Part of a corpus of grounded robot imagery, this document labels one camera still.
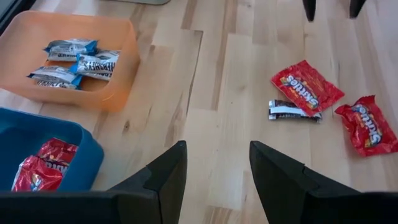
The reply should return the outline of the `red Skittles candy bag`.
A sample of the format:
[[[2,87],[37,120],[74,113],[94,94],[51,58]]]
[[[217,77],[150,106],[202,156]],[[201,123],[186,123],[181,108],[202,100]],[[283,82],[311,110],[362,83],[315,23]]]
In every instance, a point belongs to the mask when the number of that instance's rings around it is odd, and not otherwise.
[[[306,60],[283,69],[271,82],[309,116],[331,107],[345,95]]]
[[[363,96],[353,105],[341,105],[335,113],[342,117],[359,155],[368,157],[398,152],[398,138],[376,104],[374,95]]]
[[[57,190],[62,179],[62,173],[49,168],[43,159],[29,156],[19,164],[11,190],[14,192]]]
[[[42,145],[37,156],[44,160],[47,167],[60,171],[64,175],[77,150],[78,146],[74,144],[52,138]]]

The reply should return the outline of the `orange plastic bin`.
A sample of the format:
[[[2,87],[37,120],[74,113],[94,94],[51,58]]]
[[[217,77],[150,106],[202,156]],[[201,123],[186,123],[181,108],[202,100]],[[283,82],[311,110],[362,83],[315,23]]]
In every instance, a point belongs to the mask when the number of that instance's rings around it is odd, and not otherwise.
[[[97,39],[101,49],[119,50],[110,81],[84,78],[80,90],[38,86],[28,78],[46,64],[53,40]],[[25,11],[0,35],[0,88],[30,100],[117,112],[124,108],[140,63],[130,20]]]

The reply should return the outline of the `blue plastic bin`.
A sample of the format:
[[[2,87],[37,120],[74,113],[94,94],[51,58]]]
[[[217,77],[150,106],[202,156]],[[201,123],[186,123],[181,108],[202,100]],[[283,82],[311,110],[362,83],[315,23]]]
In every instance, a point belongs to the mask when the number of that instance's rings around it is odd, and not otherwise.
[[[11,190],[19,164],[51,138],[78,147],[58,189],[91,189],[104,151],[89,131],[71,121],[0,108],[0,191]]]

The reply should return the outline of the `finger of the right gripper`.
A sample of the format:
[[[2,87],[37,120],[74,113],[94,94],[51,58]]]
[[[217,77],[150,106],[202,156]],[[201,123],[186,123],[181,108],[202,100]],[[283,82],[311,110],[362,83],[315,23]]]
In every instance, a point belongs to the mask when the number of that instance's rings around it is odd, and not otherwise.
[[[317,0],[302,0],[308,21],[314,21]]]
[[[350,0],[349,17],[357,18],[366,0]]]

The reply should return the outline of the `black aluminium table frame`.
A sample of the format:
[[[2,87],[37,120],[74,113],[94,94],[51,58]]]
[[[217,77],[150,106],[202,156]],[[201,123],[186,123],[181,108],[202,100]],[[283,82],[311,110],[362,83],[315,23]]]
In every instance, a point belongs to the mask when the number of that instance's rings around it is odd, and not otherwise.
[[[0,0],[0,35],[16,15],[29,10],[35,2],[36,0]]]

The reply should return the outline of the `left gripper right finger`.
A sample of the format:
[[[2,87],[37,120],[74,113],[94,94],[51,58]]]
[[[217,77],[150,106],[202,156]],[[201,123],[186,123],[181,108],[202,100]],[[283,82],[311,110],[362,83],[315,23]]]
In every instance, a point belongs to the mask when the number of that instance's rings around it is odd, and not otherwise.
[[[300,224],[307,197],[360,193],[260,141],[250,142],[249,161],[269,224]]]

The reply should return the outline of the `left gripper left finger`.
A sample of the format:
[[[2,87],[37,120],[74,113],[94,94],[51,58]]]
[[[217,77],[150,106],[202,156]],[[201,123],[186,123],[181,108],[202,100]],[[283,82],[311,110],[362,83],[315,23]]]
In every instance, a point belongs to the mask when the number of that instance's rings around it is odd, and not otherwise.
[[[178,224],[187,180],[187,143],[178,141],[108,191],[122,224]]]

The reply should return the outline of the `white blue Hershey's bar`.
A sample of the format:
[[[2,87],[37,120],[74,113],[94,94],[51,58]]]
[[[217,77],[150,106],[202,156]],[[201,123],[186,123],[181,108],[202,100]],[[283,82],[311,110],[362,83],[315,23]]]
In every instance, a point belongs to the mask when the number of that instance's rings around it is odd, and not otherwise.
[[[68,68],[57,65],[42,66],[31,72],[28,78],[42,80],[45,82],[65,82],[69,84],[79,85],[82,76],[71,72]]]
[[[69,68],[77,75],[109,81],[112,77],[119,55],[78,55],[78,60]]]
[[[98,40],[95,39],[53,40],[44,51],[47,52],[47,60],[76,62],[78,54],[94,55],[97,44]]]
[[[47,86],[47,87],[52,87],[52,88],[65,88],[65,89],[71,89],[71,90],[76,90],[78,89],[78,86],[80,84],[80,80],[77,80],[72,83],[66,83],[66,82],[46,82],[43,80],[37,80],[35,82],[36,85],[38,86]]]
[[[101,60],[109,60],[111,58],[118,58],[119,54],[119,50],[98,49],[95,57],[100,58]]]

